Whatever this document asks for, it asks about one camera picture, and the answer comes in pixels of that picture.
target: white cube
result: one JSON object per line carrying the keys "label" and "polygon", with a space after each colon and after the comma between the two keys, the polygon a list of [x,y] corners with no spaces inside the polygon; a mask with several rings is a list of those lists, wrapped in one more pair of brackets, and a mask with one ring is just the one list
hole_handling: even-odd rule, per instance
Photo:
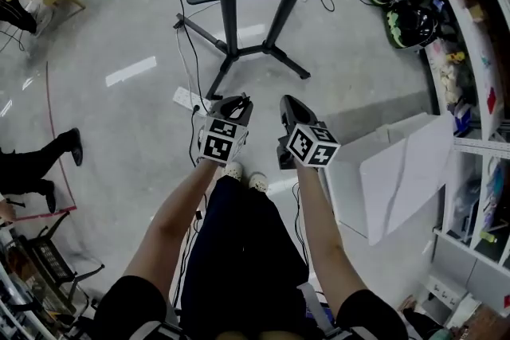
{"label": "white cube", "polygon": [[326,167],[335,157],[340,144],[325,127],[298,123],[286,147],[303,166]]}
{"label": "white cube", "polygon": [[207,116],[200,156],[220,163],[231,162],[241,151],[247,135],[247,127]]}

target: white strap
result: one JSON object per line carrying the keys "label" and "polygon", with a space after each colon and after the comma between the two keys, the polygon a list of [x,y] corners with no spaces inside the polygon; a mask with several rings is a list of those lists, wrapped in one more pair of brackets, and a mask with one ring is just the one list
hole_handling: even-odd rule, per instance
{"label": "white strap", "polygon": [[129,340],[143,340],[160,326],[161,322],[147,322],[133,333]]}
{"label": "white strap", "polygon": [[324,334],[328,335],[328,333],[331,333],[335,328],[322,308],[313,286],[310,283],[305,282],[297,288],[303,292],[304,301],[306,302],[310,313],[312,313],[313,318],[316,320],[317,326],[324,332]]}

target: black sleeve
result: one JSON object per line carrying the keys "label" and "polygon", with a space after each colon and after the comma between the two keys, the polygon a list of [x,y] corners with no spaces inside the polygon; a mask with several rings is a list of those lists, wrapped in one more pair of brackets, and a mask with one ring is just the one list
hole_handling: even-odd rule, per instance
{"label": "black sleeve", "polygon": [[377,340],[408,339],[406,326],[398,313],[367,289],[353,293],[343,302],[336,324],[344,330],[364,327]]}
{"label": "black sleeve", "polygon": [[164,322],[167,303],[138,276],[123,276],[103,297],[94,318],[94,340],[128,340],[144,323]]}

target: gray floor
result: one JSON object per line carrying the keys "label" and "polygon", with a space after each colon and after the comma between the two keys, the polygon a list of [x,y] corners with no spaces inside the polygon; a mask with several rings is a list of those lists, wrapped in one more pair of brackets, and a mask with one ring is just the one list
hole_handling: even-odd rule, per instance
{"label": "gray floor", "polygon": [[[63,158],[78,210],[55,241],[79,271],[106,264],[84,282],[93,293],[105,292],[125,269],[163,199],[185,177],[190,112],[172,102],[177,87],[187,87],[175,42],[178,0],[84,0],[87,9],[69,19],[62,5],[49,29],[37,40],[24,34],[29,55],[11,41],[0,55],[0,146],[4,151],[36,150],[52,138],[46,106],[45,64],[49,66],[50,99],[58,132],[79,127],[84,164],[77,169]],[[241,45],[261,43],[280,0],[239,0],[237,20]],[[420,111],[430,111],[426,68],[412,53],[390,47],[379,9],[358,0],[334,0],[328,13],[319,0],[299,1],[277,44],[312,74],[302,81],[267,56],[238,61],[220,88],[226,95],[252,97],[255,110],[249,142],[240,161],[246,171],[259,170],[271,183],[295,176],[278,169],[275,149],[283,135],[279,100],[284,94],[302,99],[330,123],[346,143]],[[206,5],[185,5],[186,13]],[[211,33],[223,31],[219,6],[194,16]],[[194,73],[194,59],[183,33],[182,50]],[[193,35],[205,93],[222,55]],[[105,77],[154,56],[157,66],[107,87]],[[60,168],[49,178],[58,186],[58,207],[70,204]],[[275,195],[293,235],[296,203],[290,191]],[[44,207],[30,195],[29,205]],[[363,238],[342,229],[347,252],[361,276],[392,305],[416,288],[426,273],[437,216],[432,200],[397,232],[368,247]],[[52,221],[26,221],[19,229],[32,236]]]}

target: power strip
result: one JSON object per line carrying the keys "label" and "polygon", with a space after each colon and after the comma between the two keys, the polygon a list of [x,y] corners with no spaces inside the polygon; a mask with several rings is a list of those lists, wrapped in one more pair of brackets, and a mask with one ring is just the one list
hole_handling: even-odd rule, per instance
{"label": "power strip", "polygon": [[[176,102],[179,105],[182,105],[183,107],[189,109],[190,111],[193,111],[193,107],[195,105],[198,105],[200,107],[200,110],[197,111],[197,114],[207,116],[207,112],[202,106],[202,102],[200,101],[200,96],[192,92],[191,101],[193,102],[193,106],[190,106],[190,92],[187,89],[183,87],[177,88],[177,91],[175,91],[174,94],[174,102]],[[212,103],[209,100],[206,100],[205,98],[202,98],[202,101],[204,102],[204,105],[206,105],[207,111],[210,111]]]}

